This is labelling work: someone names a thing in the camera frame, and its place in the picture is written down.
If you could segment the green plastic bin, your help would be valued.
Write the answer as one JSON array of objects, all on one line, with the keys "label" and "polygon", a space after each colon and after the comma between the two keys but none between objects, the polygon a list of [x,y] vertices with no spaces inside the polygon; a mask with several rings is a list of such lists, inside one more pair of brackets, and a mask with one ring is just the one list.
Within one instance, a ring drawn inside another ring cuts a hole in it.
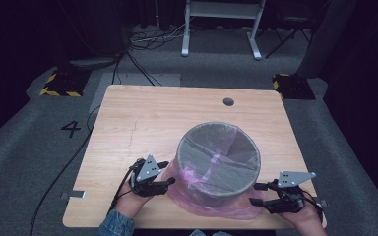
[{"label": "green plastic bin", "polygon": [[177,170],[182,193],[202,207],[222,207],[249,190],[261,168],[254,141],[239,127],[207,122],[179,142]]}]

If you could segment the pink plastic bag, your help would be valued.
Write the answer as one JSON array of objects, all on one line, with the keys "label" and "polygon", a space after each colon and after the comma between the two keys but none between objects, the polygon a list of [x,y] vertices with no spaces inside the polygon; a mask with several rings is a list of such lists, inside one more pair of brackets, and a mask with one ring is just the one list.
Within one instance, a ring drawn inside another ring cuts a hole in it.
[{"label": "pink plastic bag", "polygon": [[162,178],[175,179],[167,193],[191,213],[252,220],[263,212],[250,203],[264,198],[253,189],[260,168],[260,152],[244,131],[223,122],[207,122],[182,137]]}]

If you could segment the dark grey curtain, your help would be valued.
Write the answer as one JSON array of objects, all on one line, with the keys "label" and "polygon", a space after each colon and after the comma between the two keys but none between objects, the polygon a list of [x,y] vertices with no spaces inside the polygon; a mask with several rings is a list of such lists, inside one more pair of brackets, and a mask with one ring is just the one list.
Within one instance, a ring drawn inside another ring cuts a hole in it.
[{"label": "dark grey curtain", "polygon": [[322,72],[356,3],[357,0],[332,0],[329,4],[326,15],[296,70],[300,78],[314,79]]}]

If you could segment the black tripod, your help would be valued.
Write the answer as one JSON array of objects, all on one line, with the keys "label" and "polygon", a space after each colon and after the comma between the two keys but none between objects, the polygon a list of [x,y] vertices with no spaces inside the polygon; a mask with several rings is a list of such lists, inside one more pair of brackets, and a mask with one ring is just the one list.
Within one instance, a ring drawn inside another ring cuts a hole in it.
[{"label": "black tripod", "polygon": [[[310,43],[313,35],[308,32],[312,32],[314,28],[314,21],[311,19],[299,18],[299,17],[279,17],[278,24],[274,27],[274,32],[278,36],[280,43],[272,49],[265,58],[268,59],[273,53],[279,50],[289,39],[294,39],[298,32],[301,32],[307,43]],[[285,38],[281,38],[278,29],[286,30],[289,35]]]}]

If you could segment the black yellow striped base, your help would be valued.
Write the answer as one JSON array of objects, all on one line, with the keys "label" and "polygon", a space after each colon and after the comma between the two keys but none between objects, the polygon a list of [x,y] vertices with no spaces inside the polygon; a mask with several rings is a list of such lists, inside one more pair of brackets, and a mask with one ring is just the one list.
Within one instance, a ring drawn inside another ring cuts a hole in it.
[{"label": "black yellow striped base", "polygon": [[282,99],[314,100],[315,95],[306,79],[296,74],[275,74],[272,77],[274,90]]},{"label": "black yellow striped base", "polygon": [[89,80],[91,71],[67,73],[54,70],[48,77],[40,95],[81,97]]}]

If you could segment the person's left hand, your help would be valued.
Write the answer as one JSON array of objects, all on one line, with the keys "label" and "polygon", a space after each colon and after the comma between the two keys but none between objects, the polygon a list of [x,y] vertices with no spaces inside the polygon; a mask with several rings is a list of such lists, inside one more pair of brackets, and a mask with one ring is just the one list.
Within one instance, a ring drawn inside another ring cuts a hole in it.
[{"label": "person's left hand", "polygon": [[151,197],[136,195],[131,189],[124,186],[119,192],[119,198],[114,209],[128,218],[134,218],[150,199]]}]

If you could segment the white metal stand frame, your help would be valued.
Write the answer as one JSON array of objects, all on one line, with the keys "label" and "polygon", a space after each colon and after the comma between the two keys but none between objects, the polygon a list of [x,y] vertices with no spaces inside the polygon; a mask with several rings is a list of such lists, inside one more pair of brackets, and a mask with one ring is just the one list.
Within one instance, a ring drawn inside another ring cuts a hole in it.
[{"label": "white metal stand frame", "polygon": [[258,3],[223,3],[223,2],[200,2],[198,0],[186,0],[184,19],[185,29],[182,40],[181,55],[189,55],[190,21],[192,17],[227,18],[253,20],[253,28],[246,33],[253,57],[262,59],[262,54],[256,42],[256,33],[260,24],[267,0],[259,0]]}]

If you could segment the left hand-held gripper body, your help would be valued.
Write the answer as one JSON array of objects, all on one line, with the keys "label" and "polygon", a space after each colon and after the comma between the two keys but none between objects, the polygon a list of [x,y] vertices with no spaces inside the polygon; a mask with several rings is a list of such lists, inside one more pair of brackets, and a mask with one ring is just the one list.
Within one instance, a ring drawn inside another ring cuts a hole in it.
[{"label": "left hand-held gripper body", "polygon": [[151,154],[146,159],[139,158],[131,170],[129,184],[135,194],[141,197],[160,194],[160,187],[154,182],[160,174],[160,168]]}]

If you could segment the person's right hand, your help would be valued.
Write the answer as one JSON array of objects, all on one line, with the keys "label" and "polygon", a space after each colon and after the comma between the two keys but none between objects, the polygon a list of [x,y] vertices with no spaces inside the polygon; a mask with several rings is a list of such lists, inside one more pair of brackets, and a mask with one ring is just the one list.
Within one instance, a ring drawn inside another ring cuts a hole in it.
[{"label": "person's right hand", "polygon": [[317,210],[310,204],[306,204],[298,213],[280,213],[280,217],[290,222],[296,230],[310,230],[311,228],[324,229]]}]

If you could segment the large black case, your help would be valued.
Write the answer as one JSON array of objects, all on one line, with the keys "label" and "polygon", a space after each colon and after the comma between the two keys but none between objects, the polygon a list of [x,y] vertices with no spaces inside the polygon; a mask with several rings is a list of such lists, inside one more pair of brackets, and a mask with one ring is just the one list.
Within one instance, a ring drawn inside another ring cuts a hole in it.
[{"label": "large black case", "polygon": [[57,0],[57,3],[91,54],[116,60],[125,54],[128,37],[116,0]]}]

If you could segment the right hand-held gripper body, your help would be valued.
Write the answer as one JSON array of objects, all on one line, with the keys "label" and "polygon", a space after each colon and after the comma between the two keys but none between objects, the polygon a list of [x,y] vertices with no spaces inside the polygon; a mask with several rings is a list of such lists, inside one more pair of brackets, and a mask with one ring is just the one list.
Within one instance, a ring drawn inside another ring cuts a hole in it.
[{"label": "right hand-held gripper body", "polygon": [[315,176],[314,172],[281,171],[276,184],[276,192],[280,201],[276,213],[300,212],[304,207],[305,200],[299,185]]}]

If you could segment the person's legs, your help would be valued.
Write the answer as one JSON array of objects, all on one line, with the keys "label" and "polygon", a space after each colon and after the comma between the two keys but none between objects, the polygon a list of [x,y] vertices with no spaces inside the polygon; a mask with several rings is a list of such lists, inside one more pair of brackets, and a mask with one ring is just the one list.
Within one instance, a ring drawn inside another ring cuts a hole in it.
[{"label": "person's legs", "polygon": [[189,234],[189,236],[233,236],[227,232],[223,232],[223,231],[202,231],[202,230],[194,230],[193,232],[191,232]]}]

